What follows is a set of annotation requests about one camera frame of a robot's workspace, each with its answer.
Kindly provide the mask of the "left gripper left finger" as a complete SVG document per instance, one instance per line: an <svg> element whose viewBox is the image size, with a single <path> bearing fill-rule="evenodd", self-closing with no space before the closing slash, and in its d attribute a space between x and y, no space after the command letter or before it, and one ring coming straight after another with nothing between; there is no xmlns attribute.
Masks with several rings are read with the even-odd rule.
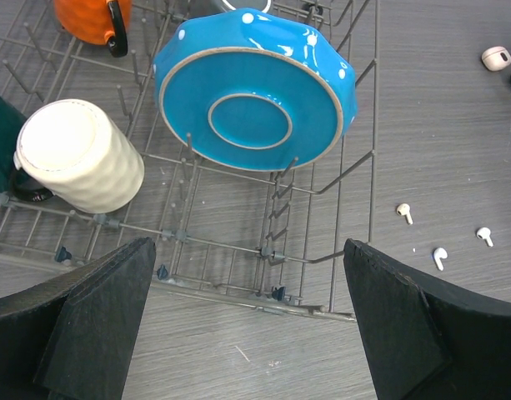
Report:
<svg viewBox="0 0 511 400"><path fill-rule="evenodd" d="M156 259L137 238L0 298L0 399L119 399Z"/></svg>

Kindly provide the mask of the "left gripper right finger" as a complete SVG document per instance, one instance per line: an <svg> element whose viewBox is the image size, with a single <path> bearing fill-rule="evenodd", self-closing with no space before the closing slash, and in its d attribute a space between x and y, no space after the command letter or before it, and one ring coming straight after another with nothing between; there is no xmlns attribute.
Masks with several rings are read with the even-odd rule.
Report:
<svg viewBox="0 0 511 400"><path fill-rule="evenodd" d="M348 239L343 265L379 399L511 399L511 302Z"/></svg>

